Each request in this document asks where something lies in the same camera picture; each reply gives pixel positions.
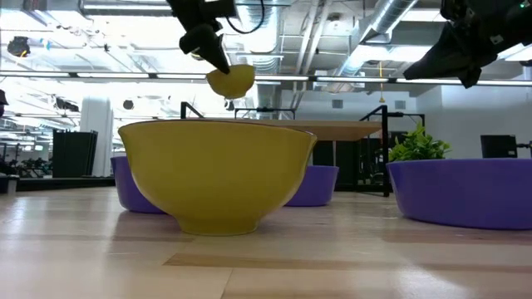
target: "bowl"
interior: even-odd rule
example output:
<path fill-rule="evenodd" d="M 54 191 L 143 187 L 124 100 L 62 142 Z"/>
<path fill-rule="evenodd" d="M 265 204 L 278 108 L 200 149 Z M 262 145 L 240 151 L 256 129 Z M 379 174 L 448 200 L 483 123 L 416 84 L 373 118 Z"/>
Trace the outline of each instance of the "bowl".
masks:
<path fill-rule="evenodd" d="M 111 166 L 115 175 L 118 200 L 123 208 L 135 213 L 163 213 L 140 193 L 135 181 L 133 181 L 130 166 L 125 156 L 112 157 Z"/>
<path fill-rule="evenodd" d="M 532 159 L 442 159 L 387 165 L 408 218 L 464 228 L 532 229 Z"/>
<path fill-rule="evenodd" d="M 321 207 L 333 198 L 338 175 L 336 166 L 309 165 L 298 192 L 286 203 L 287 207 Z"/>
<path fill-rule="evenodd" d="M 303 180 L 310 133 L 213 120 L 162 120 L 119 129 L 140 192 L 201 235 L 253 232 Z"/>

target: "ceiling light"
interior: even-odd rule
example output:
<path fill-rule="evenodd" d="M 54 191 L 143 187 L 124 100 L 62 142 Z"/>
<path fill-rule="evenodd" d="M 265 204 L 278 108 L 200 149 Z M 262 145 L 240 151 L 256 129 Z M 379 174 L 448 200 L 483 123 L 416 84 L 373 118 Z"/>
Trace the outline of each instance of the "ceiling light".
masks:
<path fill-rule="evenodd" d="M 341 83 L 386 83 L 387 78 L 319 76 L 316 81 Z"/>
<path fill-rule="evenodd" d="M 532 60 L 532 47 L 524 47 L 523 50 L 512 56 L 506 57 L 506 61 L 529 61 Z"/>
<path fill-rule="evenodd" d="M 455 79 L 397 79 L 397 83 L 401 84 L 435 84 L 435 85 L 461 85 L 460 80 Z"/>
<path fill-rule="evenodd" d="M 157 74 L 159 79 L 188 79 L 188 80 L 204 80 L 204 74 Z"/>
<path fill-rule="evenodd" d="M 460 80 L 454 79 L 397 79 L 400 84 L 433 84 L 433 85 L 457 85 L 461 86 Z M 480 80 L 478 86 L 520 86 L 532 87 L 532 81 L 517 81 L 517 80 Z"/>
<path fill-rule="evenodd" d="M 9 141 L 9 142 L 3 142 L 6 145 L 34 145 L 33 142 L 29 141 Z"/>
<path fill-rule="evenodd" d="M 131 79 L 131 78 L 149 78 L 150 75 L 145 73 L 77 73 L 77 75 L 81 78 L 123 78 L 123 79 Z"/>
<path fill-rule="evenodd" d="M 446 22 L 439 9 L 411 9 L 401 19 L 403 22 Z"/>
<path fill-rule="evenodd" d="M 65 72 L 54 71 L 0 71 L 0 76 L 20 76 L 20 77 L 68 77 Z"/>
<path fill-rule="evenodd" d="M 166 5 L 85 5 L 84 10 L 99 10 L 99 9 L 112 9 L 112 10 L 146 10 L 146 11 L 168 11 L 171 12 L 171 8 Z"/>
<path fill-rule="evenodd" d="M 510 49 L 504 50 L 501 53 L 499 53 L 498 57 L 499 59 L 506 59 L 514 54 L 517 54 L 525 49 L 525 46 L 523 44 L 517 44 Z"/>
<path fill-rule="evenodd" d="M 424 57 L 429 52 L 431 47 L 416 47 L 416 46 L 404 46 L 395 47 L 390 52 L 390 61 L 404 61 L 404 62 L 416 62 Z"/>
<path fill-rule="evenodd" d="M 308 81 L 308 76 L 256 75 L 256 81 Z"/>
<path fill-rule="evenodd" d="M 480 80 L 478 86 L 522 86 L 532 87 L 532 81 L 517 81 L 517 80 Z"/>

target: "yellow lemon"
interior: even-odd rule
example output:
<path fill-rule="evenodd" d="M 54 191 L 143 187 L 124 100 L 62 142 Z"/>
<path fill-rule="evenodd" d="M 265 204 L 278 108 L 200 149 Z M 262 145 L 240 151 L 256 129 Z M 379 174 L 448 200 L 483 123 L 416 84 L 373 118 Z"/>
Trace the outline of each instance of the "yellow lemon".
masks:
<path fill-rule="evenodd" d="M 226 99 L 238 99 L 246 95 L 255 81 L 255 69 L 248 65 L 230 66 L 230 73 L 225 75 L 220 70 L 207 74 L 210 88 Z"/>

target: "leaf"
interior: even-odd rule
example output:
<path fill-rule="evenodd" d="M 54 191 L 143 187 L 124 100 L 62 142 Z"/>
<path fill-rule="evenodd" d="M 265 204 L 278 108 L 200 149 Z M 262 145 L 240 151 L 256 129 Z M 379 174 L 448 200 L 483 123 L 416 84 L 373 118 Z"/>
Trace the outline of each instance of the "leaf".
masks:
<path fill-rule="evenodd" d="M 451 146 L 442 140 L 434 140 L 425 134 L 425 128 L 417 123 L 416 130 L 405 134 L 405 139 L 390 151 L 390 161 L 407 161 L 413 159 L 444 159 L 445 154 L 451 151 Z"/>

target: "black cable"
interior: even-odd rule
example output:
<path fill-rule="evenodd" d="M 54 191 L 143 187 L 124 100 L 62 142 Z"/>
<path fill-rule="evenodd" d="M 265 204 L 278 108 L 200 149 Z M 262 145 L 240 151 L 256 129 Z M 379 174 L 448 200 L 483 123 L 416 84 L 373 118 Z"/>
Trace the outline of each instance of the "black cable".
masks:
<path fill-rule="evenodd" d="M 229 17 L 225 17 L 225 19 L 227 19 L 227 23 L 231 26 L 231 28 L 233 28 L 233 30 L 235 30 L 236 32 L 240 34 L 250 34 L 250 33 L 256 32 L 261 26 L 263 26 L 263 23 L 264 23 L 264 18 L 266 14 L 266 7 L 264 6 L 264 0 L 260 0 L 260 7 L 262 8 L 263 16 L 260 18 L 260 22 L 257 25 L 257 27 L 253 28 L 252 30 L 248 32 L 244 32 L 242 30 L 239 30 L 237 27 L 235 27 L 233 23 L 231 22 L 231 20 L 229 20 Z"/>

